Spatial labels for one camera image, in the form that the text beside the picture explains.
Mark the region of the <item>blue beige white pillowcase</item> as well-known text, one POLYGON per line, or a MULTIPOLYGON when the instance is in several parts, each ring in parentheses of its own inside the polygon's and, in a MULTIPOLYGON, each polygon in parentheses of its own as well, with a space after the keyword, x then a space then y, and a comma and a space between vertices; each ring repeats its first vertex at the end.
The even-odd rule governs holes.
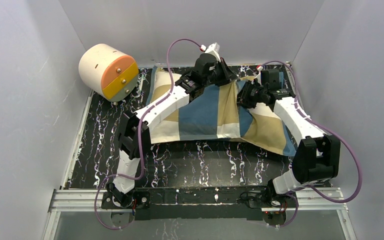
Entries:
POLYGON ((294 156, 296 147, 287 127, 268 106, 259 103, 247 109, 237 105, 237 94, 250 80, 246 76, 221 87, 206 87, 201 96, 158 124, 150 133, 151 142, 227 140, 294 156))

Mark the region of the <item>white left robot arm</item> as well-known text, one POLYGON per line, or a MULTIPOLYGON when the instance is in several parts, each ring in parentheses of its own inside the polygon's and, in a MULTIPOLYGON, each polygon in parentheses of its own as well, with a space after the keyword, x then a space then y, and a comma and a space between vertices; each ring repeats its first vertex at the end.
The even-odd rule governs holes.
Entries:
POLYGON ((151 131, 166 117, 188 105, 204 93, 208 86, 224 86, 238 79, 223 58, 202 53, 193 68, 172 80, 169 90, 147 106, 135 112, 125 111, 120 119, 117 171, 111 183, 106 183, 108 201, 120 207, 135 204, 132 190, 135 181, 145 174, 146 151, 151 147, 151 131))

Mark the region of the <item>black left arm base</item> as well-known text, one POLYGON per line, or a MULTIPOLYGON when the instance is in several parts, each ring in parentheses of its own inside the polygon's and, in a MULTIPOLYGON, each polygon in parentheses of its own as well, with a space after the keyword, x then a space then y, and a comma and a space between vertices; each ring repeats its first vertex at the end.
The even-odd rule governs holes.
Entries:
POLYGON ((144 188, 122 193, 117 188, 108 187, 100 203, 102 210, 110 211, 111 223, 116 227, 151 219, 151 193, 144 188))

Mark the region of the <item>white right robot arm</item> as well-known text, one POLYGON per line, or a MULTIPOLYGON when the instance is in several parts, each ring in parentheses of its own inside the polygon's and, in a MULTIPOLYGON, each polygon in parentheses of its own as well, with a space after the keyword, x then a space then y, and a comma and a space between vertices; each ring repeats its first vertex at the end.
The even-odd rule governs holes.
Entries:
POLYGON ((309 122, 294 91, 282 87, 278 69, 261 70, 254 79, 247 80, 236 101, 247 109, 255 109, 258 104, 268 106, 297 142, 291 169, 268 182, 268 199, 274 200, 338 175, 340 140, 309 122))

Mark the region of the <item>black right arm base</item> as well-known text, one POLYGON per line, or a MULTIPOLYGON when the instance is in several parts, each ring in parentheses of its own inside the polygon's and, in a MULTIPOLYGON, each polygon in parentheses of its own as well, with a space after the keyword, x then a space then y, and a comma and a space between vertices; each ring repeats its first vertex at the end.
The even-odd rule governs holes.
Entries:
POLYGON ((276 229, 290 225, 298 215, 299 202, 293 193, 277 194, 273 187, 265 186, 262 190, 244 191, 236 200, 238 204, 244 204, 250 209, 272 208, 263 211, 263 221, 268 227, 276 229), (287 217, 288 203, 294 206, 291 217, 287 217))

